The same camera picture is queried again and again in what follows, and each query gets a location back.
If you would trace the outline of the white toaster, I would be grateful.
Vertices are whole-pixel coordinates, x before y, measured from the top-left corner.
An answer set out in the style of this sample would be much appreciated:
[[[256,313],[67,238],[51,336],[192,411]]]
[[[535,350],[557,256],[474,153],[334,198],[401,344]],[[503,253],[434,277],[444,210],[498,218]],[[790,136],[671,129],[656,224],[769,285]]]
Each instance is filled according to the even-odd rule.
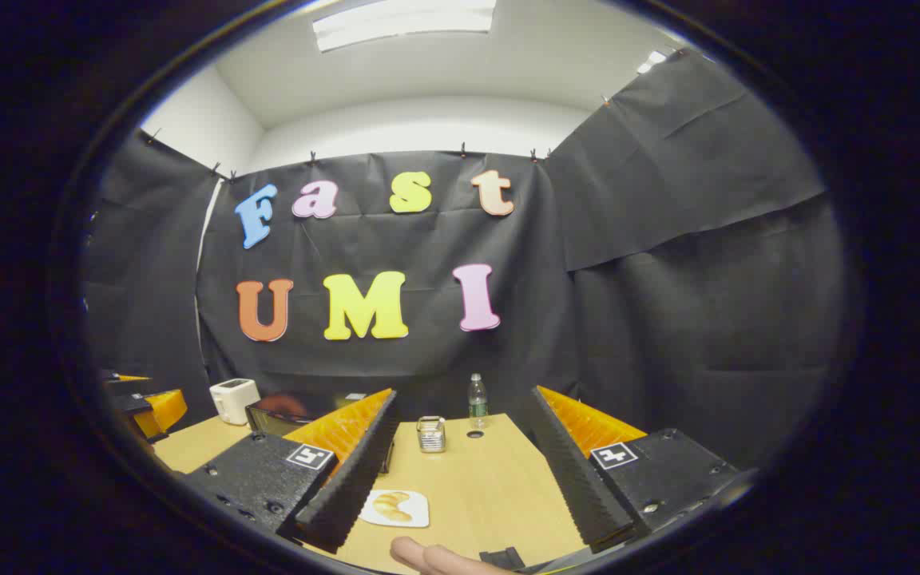
[[[209,387],[220,421],[234,426],[248,425],[246,408],[260,401],[258,386],[253,379],[229,379]]]

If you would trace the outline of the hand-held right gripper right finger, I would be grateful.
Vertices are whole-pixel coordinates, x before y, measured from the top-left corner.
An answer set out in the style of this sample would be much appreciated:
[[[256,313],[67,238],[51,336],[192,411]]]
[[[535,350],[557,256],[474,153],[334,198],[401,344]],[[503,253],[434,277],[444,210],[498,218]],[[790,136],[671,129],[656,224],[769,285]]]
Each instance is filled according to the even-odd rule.
[[[529,423],[595,553],[682,524],[755,477],[682,430],[646,433],[544,387],[532,390]]]

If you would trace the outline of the white square plate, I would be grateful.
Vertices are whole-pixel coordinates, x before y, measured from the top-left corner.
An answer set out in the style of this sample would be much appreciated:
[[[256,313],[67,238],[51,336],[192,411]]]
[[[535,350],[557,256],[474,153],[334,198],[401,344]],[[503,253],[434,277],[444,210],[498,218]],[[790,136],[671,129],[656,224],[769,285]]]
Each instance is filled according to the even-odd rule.
[[[374,512],[371,505],[372,500],[376,498],[377,495],[383,494],[383,492],[387,491],[404,491],[411,495],[409,500],[406,500],[402,503],[402,505],[399,506],[402,510],[405,510],[405,512],[411,514],[413,520],[410,521],[410,523],[402,523],[401,521],[388,521]],[[430,526],[430,502],[425,495],[413,490],[373,489],[370,492],[368,499],[366,499],[364,506],[362,506],[360,519],[376,526],[423,529]]]

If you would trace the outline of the black electric oven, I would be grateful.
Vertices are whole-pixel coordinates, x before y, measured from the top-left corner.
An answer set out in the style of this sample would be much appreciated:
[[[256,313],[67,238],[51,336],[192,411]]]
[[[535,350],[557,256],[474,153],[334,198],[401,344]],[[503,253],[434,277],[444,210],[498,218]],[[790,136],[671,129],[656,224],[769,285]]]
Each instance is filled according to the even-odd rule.
[[[274,434],[330,452],[333,473],[353,455],[355,448],[394,390],[375,393],[272,394],[245,408],[252,432]]]

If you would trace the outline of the golden bread roll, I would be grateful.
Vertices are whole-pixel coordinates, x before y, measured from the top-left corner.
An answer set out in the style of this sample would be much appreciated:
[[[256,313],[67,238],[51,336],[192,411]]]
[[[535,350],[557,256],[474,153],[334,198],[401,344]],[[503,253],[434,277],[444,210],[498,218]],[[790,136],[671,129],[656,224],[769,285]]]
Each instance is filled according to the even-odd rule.
[[[388,521],[401,521],[410,523],[413,520],[411,514],[402,510],[400,505],[409,500],[411,495],[404,491],[387,491],[379,494],[372,500],[372,509],[380,517]]]

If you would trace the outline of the black backdrop cloth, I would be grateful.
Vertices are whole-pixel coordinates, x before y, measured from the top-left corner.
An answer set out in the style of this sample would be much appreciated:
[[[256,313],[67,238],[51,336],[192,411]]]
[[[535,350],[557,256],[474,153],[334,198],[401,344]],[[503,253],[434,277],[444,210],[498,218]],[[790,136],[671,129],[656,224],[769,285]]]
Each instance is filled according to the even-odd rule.
[[[730,70],[673,54],[544,161],[366,153],[219,182],[127,141],[82,241],[93,364],[178,388],[183,425],[244,376],[317,414],[529,425],[542,386],[766,465],[821,399],[846,302],[826,185]]]

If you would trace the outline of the long ceiling light panel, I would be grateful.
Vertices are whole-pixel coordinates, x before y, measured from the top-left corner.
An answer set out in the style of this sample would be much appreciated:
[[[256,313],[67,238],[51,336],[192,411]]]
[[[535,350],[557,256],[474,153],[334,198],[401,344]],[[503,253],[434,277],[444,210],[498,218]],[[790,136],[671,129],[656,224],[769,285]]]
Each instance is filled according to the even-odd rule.
[[[497,0],[378,0],[311,24],[322,54],[384,38],[489,32]]]

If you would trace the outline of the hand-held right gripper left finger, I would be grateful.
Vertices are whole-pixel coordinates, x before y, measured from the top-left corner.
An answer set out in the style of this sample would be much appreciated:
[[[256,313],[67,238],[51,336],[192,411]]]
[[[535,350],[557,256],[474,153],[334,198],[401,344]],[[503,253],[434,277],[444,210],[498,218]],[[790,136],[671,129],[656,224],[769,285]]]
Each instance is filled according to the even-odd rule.
[[[248,526],[335,553],[393,447],[396,403],[384,389],[288,434],[255,430],[185,479]]]

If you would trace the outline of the clear plastic water bottle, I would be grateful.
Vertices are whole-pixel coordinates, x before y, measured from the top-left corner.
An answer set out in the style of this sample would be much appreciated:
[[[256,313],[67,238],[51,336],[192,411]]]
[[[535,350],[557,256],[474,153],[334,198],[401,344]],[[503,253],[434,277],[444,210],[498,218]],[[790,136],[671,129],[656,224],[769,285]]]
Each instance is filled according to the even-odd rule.
[[[488,416],[488,391],[480,374],[470,376],[467,399],[472,429],[481,430],[485,428],[486,416]]]

